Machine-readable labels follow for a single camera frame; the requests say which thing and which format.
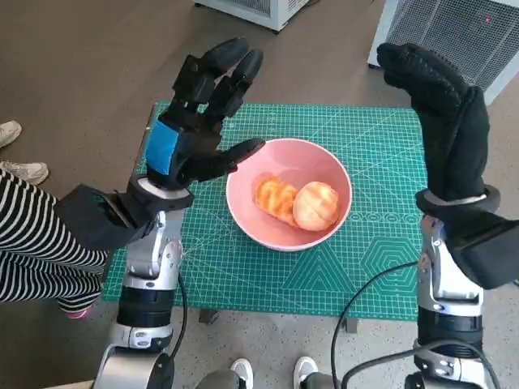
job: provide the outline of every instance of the pink bowl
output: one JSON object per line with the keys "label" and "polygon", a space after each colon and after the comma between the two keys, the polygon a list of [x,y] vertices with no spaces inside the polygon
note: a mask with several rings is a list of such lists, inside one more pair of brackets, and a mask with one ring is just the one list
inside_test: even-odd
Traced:
{"label": "pink bowl", "polygon": [[[291,227],[254,204],[255,189],[270,174],[301,189],[308,182],[329,184],[339,194],[341,214],[329,229],[308,232]],[[279,251],[305,250],[331,237],[351,206],[351,184],[341,162],[329,151],[301,139],[270,140],[227,178],[227,205],[240,228],[263,246]]]}

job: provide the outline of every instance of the black glove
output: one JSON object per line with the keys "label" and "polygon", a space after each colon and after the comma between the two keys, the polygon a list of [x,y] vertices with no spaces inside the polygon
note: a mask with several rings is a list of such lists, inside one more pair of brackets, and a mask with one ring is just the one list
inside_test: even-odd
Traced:
{"label": "black glove", "polygon": [[445,201],[482,195],[490,124],[481,88],[417,45],[384,43],[377,53],[386,83],[409,93],[422,124],[428,189]]}

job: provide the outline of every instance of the blue patch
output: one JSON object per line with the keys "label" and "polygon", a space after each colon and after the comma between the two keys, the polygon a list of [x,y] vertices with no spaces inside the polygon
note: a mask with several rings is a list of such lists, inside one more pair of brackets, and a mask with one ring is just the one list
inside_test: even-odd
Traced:
{"label": "blue patch", "polygon": [[177,144],[178,132],[166,124],[156,121],[148,138],[146,161],[150,168],[167,176],[171,157]]}

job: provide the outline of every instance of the metal grille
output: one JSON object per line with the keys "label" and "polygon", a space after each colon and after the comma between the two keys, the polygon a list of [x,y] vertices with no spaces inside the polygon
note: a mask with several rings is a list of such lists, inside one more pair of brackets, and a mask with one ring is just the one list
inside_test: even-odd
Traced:
{"label": "metal grille", "polygon": [[300,2],[301,0],[289,0],[289,12],[291,12]]}
{"label": "metal grille", "polygon": [[487,90],[519,51],[519,8],[488,0],[401,0],[387,41],[432,49]]}
{"label": "metal grille", "polygon": [[270,0],[227,0],[227,2],[270,18]]}

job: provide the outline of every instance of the robotic arm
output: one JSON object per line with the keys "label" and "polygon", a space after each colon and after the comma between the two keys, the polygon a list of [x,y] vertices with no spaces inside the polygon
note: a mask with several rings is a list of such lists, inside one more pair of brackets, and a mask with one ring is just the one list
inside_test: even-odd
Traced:
{"label": "robotic arm", "polygon": [[173,336],[183,213],[194,200],[188,186],[236,171],[263,147],[262,139],[249,139],[217,150],[222,122],[242,105],[262,60],[262,52],[249,51],[244,38],[223,42],[201,58],[188,55],[173,85],[174,98],[149,135],[147,173],[132,175],[125,193],[78,186],[57,205],[84,247],[127,246],[118,315],[95,389],[171,388],[174,352],[165,348]]}
{"label": "robotic arm", "polygon": [[[454,67],[416,45],[378,48],[385,81],[406,90],[422,124],[427,190],[418,262],[418,338],[464,340],[483,350],[483,290],[519,275],[519,222],[495,215],[499,191],[483,183],[490,124],[483,91],[468,86]],[[419,372],[405,388],[491,388],[488,371],[467,347],[420,352]]]}

